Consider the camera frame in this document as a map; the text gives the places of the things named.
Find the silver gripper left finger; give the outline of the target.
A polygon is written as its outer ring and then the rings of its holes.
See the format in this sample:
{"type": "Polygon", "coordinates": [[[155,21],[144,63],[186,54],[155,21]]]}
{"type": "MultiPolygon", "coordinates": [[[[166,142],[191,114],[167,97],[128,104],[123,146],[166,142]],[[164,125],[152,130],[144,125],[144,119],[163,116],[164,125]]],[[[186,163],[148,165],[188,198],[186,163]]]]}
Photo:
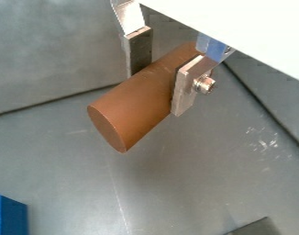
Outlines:
{"type": "Polygon", "coordinates": [[[111,0],[111,6],[127,57],[127,76],[132,76],[152,62],[154,30],[146,25],[138,0],[111,0]]]}

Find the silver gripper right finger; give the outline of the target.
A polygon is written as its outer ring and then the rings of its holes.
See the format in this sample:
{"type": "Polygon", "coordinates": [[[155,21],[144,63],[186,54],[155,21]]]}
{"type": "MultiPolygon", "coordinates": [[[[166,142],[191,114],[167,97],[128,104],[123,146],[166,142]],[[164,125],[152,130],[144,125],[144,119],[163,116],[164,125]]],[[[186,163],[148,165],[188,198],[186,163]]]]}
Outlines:
{"type": "Polygon", "coordinates": [[[208,95],[213,92],[217,84],[211,78],[213,70],[235,52],[235,48],[203,33],[196,39],[196,50],[200,55],[176,70],[171,112],[178,117],[194,105],[196,94],[208,95]]]}

